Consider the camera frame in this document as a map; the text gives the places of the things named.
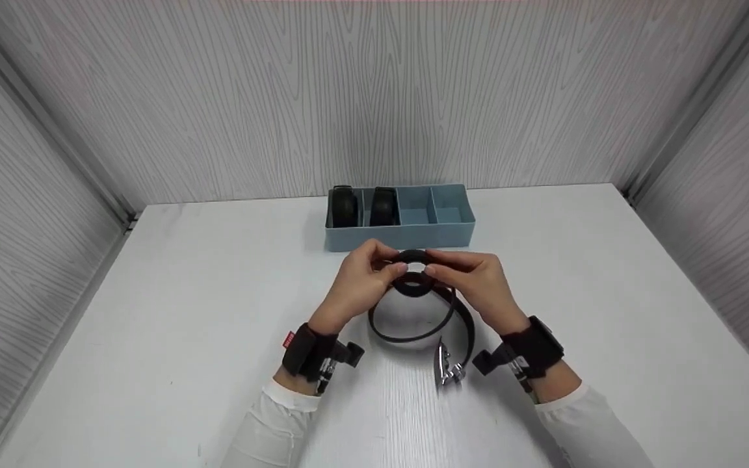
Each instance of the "white table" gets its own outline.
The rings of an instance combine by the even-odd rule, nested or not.
[[[657,467],[749,466],[749,355],[614,187],[469,198],[471,249],[499,255],[522,308]],[[217,466],[343,257],[322,250],[325,205],[146,208],[0,466]],[[436,394],[431,350],[387,348],[363,322],[342,338],[367,352],[331,383],[304,467],[550,466],[552,441],[507,370]],[[479,338],[497,344],[484,327]]]

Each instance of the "black belt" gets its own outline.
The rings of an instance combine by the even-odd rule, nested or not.
[[[428,265],[429,263],[432,263],[432,258],[430,258],[424,251],[408,250],[399,253],[398,257],[393,258],[392,261],[395,263],[403,261],[403,263],[406,264],[422,263]],[[447,361],[449,353],[447,352],[446,346],[443,343],[439,343],[439,350],[437,351],[438,356],[436,359],[436,372],[440,374],[438,376],[440,378],[436,379],[436,383],[445,385],[446,383],[458,382],[463,379],[464,374],[466,373],[467,363],[470,360],[470,356],[473,355],[476,327],[473,322],[473,316],[470,314],[470,311],[467,310],[467,306],[456,296],[455,288],[445,287],[426,273],[418,272],[405,273],[403,276],[393,281],[392,286],[396,291],[398,291],[398,293],[408,297],[420,297],[432,291],[432,293],[437,294],[441,299],[449,303],[449,310],[443,317],[443,320],[428,332],[417,335],[417,337],[390,337],[389,335],[384,335],[384,333],[378,330],[375,326],[375,310],[377,309],[377,304],[375,304],[374,307],[369,309],[369,326],[371,327],[372,332],[381,338],[381,340],[387,341],[387,343],[412,343],[412,341],[423,340],[424,338],[432,337],[435,333],[440,332],[453,317],[453,314],[457,313],[461,318],[461,321],[464,323],[464,327],[467,329],[467,353],[460,364],[455,365],[455,367],[450,367],[449,362]]]

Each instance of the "wood grain wall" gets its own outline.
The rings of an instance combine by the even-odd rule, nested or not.
[[[749,347],[749,56],[638,212]]]
[[[0,424],[119,234],[0,89]]]
[[[621,186],[748,3],[0,0],[0,40],[140,210]]]

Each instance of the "white sleeve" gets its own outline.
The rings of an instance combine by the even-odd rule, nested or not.
[[[640,444],[588,385],[537,405],[536,411],[574,468],[651,468]]]
[[[250,407],[221,468],[294,468],[300,461],[317,396],[288,390],[271,380]]]

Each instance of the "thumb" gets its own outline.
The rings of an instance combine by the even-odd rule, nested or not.
[[[384,285],[389,285],[392,281],[395,281],[395,279],[400,278],[406,270],[407,266],[405,263],[390,263],[381,268],[379,272],[374,273],[374,275],[377,279],[383,281]]]
[[[458,270],[451,269],[449,266],[439,264],[428,265],[424,269],[424,273],[460,291],[466,289],[470,278],[468,273],[459,272]]]

